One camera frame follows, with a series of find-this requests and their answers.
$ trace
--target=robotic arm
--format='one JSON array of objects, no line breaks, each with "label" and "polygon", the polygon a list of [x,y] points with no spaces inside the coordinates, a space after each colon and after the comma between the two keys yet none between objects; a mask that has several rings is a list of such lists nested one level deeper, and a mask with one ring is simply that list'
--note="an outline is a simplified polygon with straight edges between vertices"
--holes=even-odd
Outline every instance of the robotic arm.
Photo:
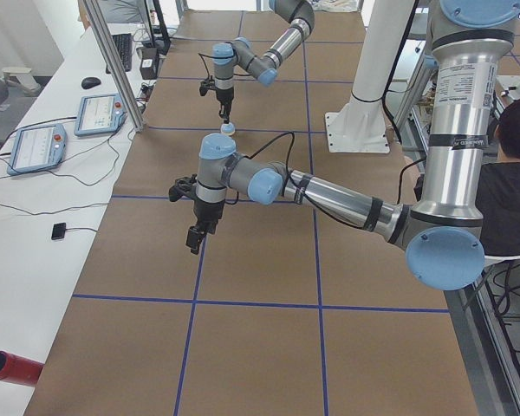
[{"label": "robotic arm", "polygon": [[223,120],[221,132],[232,135],[235,127],[230,122],[231,104],[235,96],[233,75],[235,66],[252,75],[265,87],[277,78],[277,69],[303,43],[314,29],[314,11],[306,0],[270,0],[270,8],[290,23],[281,37],[259,57],[249,41],[238,37],[232,42],[213,46],[214,76],[200,82],[200,95],[216,92],[220,103],[219,116]]},{"label": "robotic arm", "polygon": [[187,237],[192,252],[215,231],[229,187],[265,205],[281,195],[377,232],[405,250],[411,272],[436,289],[473,283],[484,267],[478,240],[483,216],[475,199],[487,120],[497,62],[512,48],[519,13],[510,1],[494,0],[493,7],[489,1],[432,3],[428,42],[440,67],[425,186],[417,204],[391,205],[281,163],[257,163],[238,153],[228,136],[210,134],[201,146],[198,176],[178,179],[170,190],[171,201],[194,200],[198,222]]}]

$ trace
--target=computer mouse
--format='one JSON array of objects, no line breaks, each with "label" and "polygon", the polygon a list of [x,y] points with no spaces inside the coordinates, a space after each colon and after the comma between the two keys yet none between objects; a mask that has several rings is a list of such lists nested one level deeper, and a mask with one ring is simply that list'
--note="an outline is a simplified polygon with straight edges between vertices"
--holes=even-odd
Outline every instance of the computer mouse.
[{"label": "computer mouse", "polygon": [[89,89],[101,84],[102,81],[99,78],[96,78],[95,76],[88,76],[87,78],[84,78],[83,81],[81,81],[81,87],[83,89]]}]

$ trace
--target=tablet device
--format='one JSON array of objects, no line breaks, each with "label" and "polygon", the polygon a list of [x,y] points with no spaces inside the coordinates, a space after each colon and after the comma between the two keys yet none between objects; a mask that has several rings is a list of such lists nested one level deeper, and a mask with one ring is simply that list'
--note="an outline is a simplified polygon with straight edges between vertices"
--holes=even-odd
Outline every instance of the tablet device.
[{"label": "tablet device", "polygon": [[14,141],[7,173],[19,175],[56,166],[62,160],[66,137],[61,124],[21,128]]},{"label": "tablet device", "polygon": [[119,94],[83,97],[75,121],[75,135],[81,137],[115,133],[126,116],[125,106]]}]

